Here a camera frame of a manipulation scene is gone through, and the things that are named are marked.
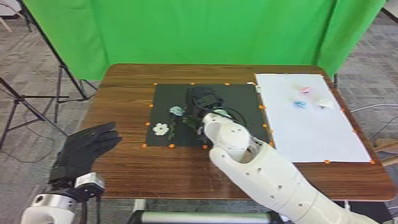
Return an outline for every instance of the gray carpet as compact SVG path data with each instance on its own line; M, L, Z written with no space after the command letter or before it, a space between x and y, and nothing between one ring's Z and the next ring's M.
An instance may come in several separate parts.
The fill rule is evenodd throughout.
M29 32L24 20L8 20L8 23L15 33L8 33L0 26L0 76L24 94L54 95L58 61L50 49L38 31ZM79 97L68 80L63 86L63 93ZM398 103L398 25L384 14L377 17L340 70L340 92L351 109L376 103ZM42 109L45 103L47 100L33 101ZM2 124L11 105L13 100L0 92ZM88 108L90 102L63 105L59 125L68 133L79 130ZM27 119L33 118L33 115L26 113L26 108L20 107L17 123L24 122L26 116ZM397 108L386 107L356 113L356 119L370 137L397 116ZM22 128L10 135L4 152L27 161L38 160L49 152L52 154L38 163L22 163L0 153L0 224L20 223L22 211L45 187L56 152L65 141L63 135L47 124L33 124L31 129L54 140L40 137L27 128ZM392 123L379 137L398 138L398 122ZM398 186L398 166L390 166L388 172ZM104 223L127 222L132 205L132 200L106 200ZM388 205L398 206L398 201L392 201ZM148 208L164 211L265 211L253 201L150 200ZM392 209L392 213L398 214L398 209Z

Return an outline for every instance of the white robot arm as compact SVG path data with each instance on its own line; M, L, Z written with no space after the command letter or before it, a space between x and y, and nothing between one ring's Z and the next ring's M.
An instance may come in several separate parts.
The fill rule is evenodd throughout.
M214 142L210 159L253 200L297 224L376 224L344 209L310 184L294 163L246 127L209 113L205 135Z
M72 224L75 218L77 200L58 194L40 194L26 209L22 224Z

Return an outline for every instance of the metal stand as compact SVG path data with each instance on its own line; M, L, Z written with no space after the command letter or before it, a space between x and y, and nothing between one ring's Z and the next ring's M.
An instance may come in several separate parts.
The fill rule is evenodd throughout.
M338 83L340 83L340 77L338 77L338 73L335 74L335 79L333 79L333 84L335 84L335 88L338 89Z
M18 2L20 2L20 4L22 4L22 9L24 9L26 17L27 17L27 25L29 25L29 24L34 24L36 27L38 27L38 30L40 30L40 33L42 33L42 37L43 37L43 39L45 39L47 45L49 45L49 47L50 47L50 49L52 49L52 52L54 52L54 55L56 55L56 58L58 58L58 60L59 60L59 64L61 64L61 65L59 65L59 81L58 81L58 97L56 97L56 99L58 99L58 101L56 101L56 118L54 118L54 122L58 123L58 120L59 120L59 104L61 104L61 103L66 103L66 102L72 102L72 101L86 101L86 100L91 99L93 96L90 96L88 93L86 93L86 91L84 91L82 82L81 82L81 85L79 85L77 79L75 79L75 77L74 77L74 75L72 75L72 71L70 71L68 65L66 65L65 60L63 60L63 58L61 58L61 56L59 56L58 50L56 50L56 48L54 48L54 44L52 44L52 42L50 42L50 40L49 40L47 34L45 34L45 32L43 32L40 23L38 23L38 21L36 21L34 15L33 15L33 13L31 13L31 11L29 11L29 8L27 8L27 5L26 5L26 3L24 3L24 0L18 0ZM65 101L59 100L59 99L63 98L63 97L61 97L63 71L66 71L68 78L70 78L70 80L72 80L72 83L74 83L74 85L75 85L75 88L77 88L77 90L79 90L81 97L82 97L81 99L65 100ZM95 87L95 85L90 83L88 80L81 80L81 81L84 81L84 82L90 84L90 86L93 87L93 89L98 90L97 87Z
M13 89L11 85L8 84L6 80L0 78L0 84L6 87L8 91L6 92L10 94L10 96L15 98L15 105L11 108L11 114L10 114L10 119L6 122L6 128L4 128L4 134L2 134L2 138L0 138L0 149L4 147L4 142L6 142L6 137L8 134L13 130L17 130L20 127L27 126L29 124L36 123L38 121L47 121L50 127L54 127L58 129L58 131L63 133L65 136L68 136L66 132L63 131L63 129L59 128L58 124L52 122L52 120L47 117L47 112L50 109L50 105L54 103L54 100L59 98L70 98L68 96L26 96L20 95L17 90ZM49 105L47 105L47 109L43 112L40 112L40 110L36 109L36 107L33 106L33 104L27 102L27 99L50 99ZM11 127L11 123L13 123L13 118L15 118L15 113L17 113L17 108L18 105L24 105L29 109L29 111L33 112L33 114L36 115L36 119L27 121L24 124L17 125L15 127Z

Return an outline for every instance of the black mat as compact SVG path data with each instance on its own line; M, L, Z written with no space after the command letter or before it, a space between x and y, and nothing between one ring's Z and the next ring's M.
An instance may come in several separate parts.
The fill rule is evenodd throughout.
M196 87L210 87L216 90L216 94L225 99L225 107L233 108L242 116L246 117L248 130L251 134L269 142L269 134L264 128L264 111L260 110L260 99L257 93L257 87L249 84L241 85L196 85ZM185 96L187 89L193 88L191 85L178 84L159 84L155 97L153 97L153 110L152 110L152 125L146 135L146 144L150 146L168 146L175 144L177 146L201 146L203 142L200 140L196 131L193 127L182 122L178 118L175 138L169 140L169 133L164 136L157 136L153 132L153 127L157 123L168 124L171 127L171 107L180 106L185 108Z

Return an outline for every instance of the white object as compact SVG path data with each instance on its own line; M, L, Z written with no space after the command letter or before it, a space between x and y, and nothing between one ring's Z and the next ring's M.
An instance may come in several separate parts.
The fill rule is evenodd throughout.
M58 194L40 194L26 209L22 224L72 224L77 201Z
M146 199L136 199L134 200L134 212L138 210L146 210Z
M267 119L278 152L292 162L370 162L370 154L354 132L322 75L258 74ZM301 88L312 87L312 96ZM306 109L294 107L297 97ZM322 109L317 101L328 99Z
M169 131L168 124L159 123L157 126L153 127L155 135L166 135Z
M205 134L214 142L212 162L253 200L297 224L377 224L329 200L271 145L251 136L248 139L242 125L216 114L209 114L203 121ZM248 150L242 148L251 149L255 156L246 163Z
M384 4L384 9L390 11L390 13L395 15L398 18L398 1L390 0Z
M17 0L0 0L0 16L15 16L22 11L22 5Z
M171 108L171 113L173 113L178 117L182 117L182 116L184 116L184 113L185 113L184 108L182 108L180 106L175 106L175 107Z
M0 0L0 16L18 15L24 18L20 11L22 11L22 6L20 6L18 1L17 0ZM6 27L6 30L13 33L13 29L8 25L2 17L0 17L0 23Z
M143 223L182 224L269 224L267 213L217 213L217 212L145 212Z
M329 109L333 109L333 101L331 101L331 100L328 100L328 99L321 99L321 100L317 101L317 104L319 104L319 106L321 106L322 108L329 108Z

